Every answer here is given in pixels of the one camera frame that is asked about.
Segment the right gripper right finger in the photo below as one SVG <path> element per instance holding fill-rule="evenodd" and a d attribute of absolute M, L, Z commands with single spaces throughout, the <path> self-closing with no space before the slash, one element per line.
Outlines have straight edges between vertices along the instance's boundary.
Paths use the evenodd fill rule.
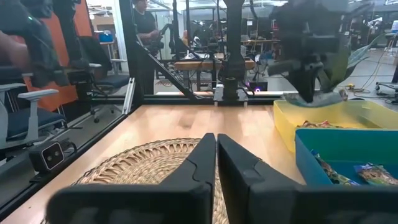
<path fill-rule="evenodd" d="M 302 185 L 225 134 L 218 173 L 230 224 L 398 224 L 398 187 Z"/>

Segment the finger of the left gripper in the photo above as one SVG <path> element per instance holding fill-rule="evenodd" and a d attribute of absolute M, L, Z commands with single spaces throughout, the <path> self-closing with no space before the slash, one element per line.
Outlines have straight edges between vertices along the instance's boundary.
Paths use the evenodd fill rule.
<path fill-rule="evenodd" d="M 322 92 L 328 93 L 335 89 L 335 75 L 335 69 L 323 68 L 320 70 L 320 89 Z"/>
<path fill-rule="evenodd" d="M 315 79 L 320 70 L 323 70 L 322 62 L 304 64 L 292 72 L 292 85 L 306 103 L 313 101 Z"/>

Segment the green plant in white pot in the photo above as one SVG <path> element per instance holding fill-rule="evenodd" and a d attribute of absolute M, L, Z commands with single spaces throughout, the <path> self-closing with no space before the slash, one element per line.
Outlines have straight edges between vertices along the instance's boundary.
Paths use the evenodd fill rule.
<path fill-rule="evenodd" d="M 365 45 L 354 52 L 351 51 L 351 47 L 348 44 L 341 47 L 341 50 L 331 67 L 332 69 L 335 69 L 336 72 L 334 77 L 335 88 L 353 73 L 356 66 L 366 58 L 365 55 L 369 49 L 385 36 L 386 33 L 378 35 L 368 45 Z"/>

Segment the yellow plastic bin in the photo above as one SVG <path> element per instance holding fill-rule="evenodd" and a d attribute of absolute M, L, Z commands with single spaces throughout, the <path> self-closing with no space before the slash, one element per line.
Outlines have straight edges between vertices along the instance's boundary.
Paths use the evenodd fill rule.
<path fill-rule="evenodd" d="M 321 108 L 302 108 L 285 100 L 274 102 L 274 124 L 289 151 L 295 152 L 295 130 L 306 121 L 351 129 L 398 129 L 398 112 L 365 100 L 349 100 Z"/>

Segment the grey chair base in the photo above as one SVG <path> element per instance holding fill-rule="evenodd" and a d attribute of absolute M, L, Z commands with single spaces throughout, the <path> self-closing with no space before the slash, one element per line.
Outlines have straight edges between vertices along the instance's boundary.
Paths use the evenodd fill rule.
<path fill-rule="evenodd" d="M 387 93 L 383 93 L 380 90 L 380 87 L 386 87 L 391 90 L 394 90 L 394 96 L 391 96 L 388 100 L 392 105 L 398 105 L 398 64 L 396 65 L 396 69 L 394 71 L 394 75 L 392 77 L 391 82 L 377 82 L 375 86 L 376 95 L 378 96 L 387 96 Z"/>

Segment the blue plastic bin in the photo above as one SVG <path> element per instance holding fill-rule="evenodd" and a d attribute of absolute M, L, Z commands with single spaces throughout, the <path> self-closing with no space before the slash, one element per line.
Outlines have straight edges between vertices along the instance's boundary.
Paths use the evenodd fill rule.
<path fill-rule="evenodd" d="M 359 166 L 383 166 L 398 180 L 398 131 L 360 129 L 298 129 L 295 132 L 295 163 L 308 185 L 331 185 L 316 156 L 338 174 L 361 185 Z"/>

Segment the wooden background table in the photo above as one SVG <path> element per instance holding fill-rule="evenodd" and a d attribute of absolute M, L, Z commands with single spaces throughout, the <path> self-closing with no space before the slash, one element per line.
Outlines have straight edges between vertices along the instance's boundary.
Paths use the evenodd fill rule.
<path fill-rule="evenodd" d="M 251 70 L 255 62 L 251 59 L 245 61 L 246 70 Z M 174 63 L 176 70 L 212 70 L 213 62 L 211 60 L 199 61 L 178 61 Z"/>

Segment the dark office chair blue seat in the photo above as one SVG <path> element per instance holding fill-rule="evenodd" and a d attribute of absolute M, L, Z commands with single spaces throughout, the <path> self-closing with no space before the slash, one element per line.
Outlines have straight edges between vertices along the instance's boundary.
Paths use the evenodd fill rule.
<path fill-rule="evenodd" d="M 109 101 L 122 87 L 129 83 L 129 76 L 114 71 L 117 64 L 124 63 L 121 59 L 111 59 L 99 40 L 90 36 L 78 38 L 81 54 L 88 61 L 88 68 L 74 69 L 69 74 L 69 81 L 76 86 L 78 100 L 90 104 L 90 115 L 95 123 L 100 116 L 109 110 L 110 113 L 121 111 Z"/>

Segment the person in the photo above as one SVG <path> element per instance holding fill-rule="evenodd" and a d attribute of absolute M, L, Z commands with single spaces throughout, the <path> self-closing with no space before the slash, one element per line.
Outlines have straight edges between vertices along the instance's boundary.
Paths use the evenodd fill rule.
<path fill-rule="evenodd" d="M 147 0 L 132 0 L 134 5 L 134 22 L 137 27 L 137 35 L 142 44 L 150 47 L 150 53 L 157 55 L 158 50 L 154 49 L 155 42 L 160 40 L 160 32 L 155 22 L 155 17 L 147 11 Z M 144 71 L 143 89 L 145 95 L 152 95 L 154 93 L 154 69 L 155 66 L 152 60 L 144 57 Z"/>

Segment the grey office chair blue seat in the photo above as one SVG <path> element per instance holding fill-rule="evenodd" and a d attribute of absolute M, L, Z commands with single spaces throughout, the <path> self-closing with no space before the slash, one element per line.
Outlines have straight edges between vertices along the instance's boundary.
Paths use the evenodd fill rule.
<path fill-rule="evenodd" d="M 30 107 L 8 112 L 4 105 L 6 92 L 23 86 L 22 83 L 0 85 L 0 151 L 37 142 L 40 132 L 65 122 L 63 115 L 38 107 L 41 98 L 58 93 L 54 89 L 20 93 L 18 97 L 29 101 Z"/>

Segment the orange partition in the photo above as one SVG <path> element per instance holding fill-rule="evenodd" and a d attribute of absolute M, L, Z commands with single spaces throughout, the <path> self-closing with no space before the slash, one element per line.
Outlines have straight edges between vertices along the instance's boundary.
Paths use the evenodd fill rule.
<path fill-rule="evenodd" d="M 88 15 L 87 0 L 52 0 L 53 11 L 50 18 L 42 19 L 46 24 L 58 55 L 58 61 L 65 67 L 83 68 L 88 64 L 81 54 L 78 37 L 91 36 L 93 29 Z M 25 43 L 24 39 L 16 37 L 16 41 Z M 75 87 L 70 82 L 67 86 L 58 86 L 55 82 L 49 83 L 43 88 L 32 86 L 32 77 L 27 81 L 29 90 L 44 90 L 54 88 L 58 93 L 53 96 L 46 96 L 39 100 L 39 107 L 54 111 L 59 106 L 71 103 L 77 99 Z"/>

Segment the person's hand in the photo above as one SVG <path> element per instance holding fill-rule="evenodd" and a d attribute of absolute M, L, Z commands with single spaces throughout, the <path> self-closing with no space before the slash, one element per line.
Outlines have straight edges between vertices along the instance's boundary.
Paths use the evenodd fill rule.
<path fill-rule="evenodd" d="M 28 70 L 30 57 L 27 46 L 0 31 L 0 61 L 8 60 L 21 70 Z"/>

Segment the black frame crossbar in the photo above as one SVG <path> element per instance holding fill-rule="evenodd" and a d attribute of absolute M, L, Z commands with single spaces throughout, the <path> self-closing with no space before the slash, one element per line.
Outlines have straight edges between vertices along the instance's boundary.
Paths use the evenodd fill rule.
<path fill-rule="evenodd" d="M 49 173 L 38 173 L 29 159 L 29 152 L 24 151 L 6 162 L 0 161 L 0 222 L 44 188 L 70 164 L 105 137 L 118 124 L 126 119 L 120 112 L 106 112 L 107 118 L 101 118 L 95 124 L 89 117 L 83 119 L 82 129 L 71 129 L 56 137 L 56 140 L 70 140 L 66 147 L 66 159 Z"/>

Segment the silver metal bracket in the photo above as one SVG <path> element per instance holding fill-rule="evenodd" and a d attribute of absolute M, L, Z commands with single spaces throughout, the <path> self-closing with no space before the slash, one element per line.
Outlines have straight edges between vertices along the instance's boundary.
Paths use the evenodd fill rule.
<path fill-rule="evenodd" d="M 122 108 L 122 114 L 127 115 L 127 114 L 129 114 L 129 112 L 131 110 L 135 87 L 136 87 L 135 78 L 130 78 L 129 83 L 127 85 L 127 89 L 126 89 L 124 104 L 123 104 L 123 108 Z"/>

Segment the black aluminium frame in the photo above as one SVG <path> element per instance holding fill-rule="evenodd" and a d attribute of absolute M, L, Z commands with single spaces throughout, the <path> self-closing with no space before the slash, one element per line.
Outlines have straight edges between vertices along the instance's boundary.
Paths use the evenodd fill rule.
<path fill-rule="evenodd" d="M 240 53 L 240 38 L 233 35 L 232 39 L 227 40 L 228 53 L 221 60 L 221 85 L 215 88 L 213 94 L 202 93 L 197 95 L 189 88 L 183 86 L 171 72 L 166 69 L 150 52 L 147 50 L 139 36 L 137 35 L 136 24 L 134 22 L 134 12 L 132 0 L 120 0 L 121 20 L 124 30 L 124 38 L 127 53 L 127 63 L 129 66 L 130 78 L 135 78 L 136 87 L 132 105 L 271 105 L 276 100 L 284 98 L 284 92 L 264 93 L 251 91 L 244 82 L 246 66 L 243 56 Z M 156 70 L 162 72 L 169 81 L 176 86 L 180 95 L 145 95 L 143 92 L 144 57 L 152 60 Z"/>

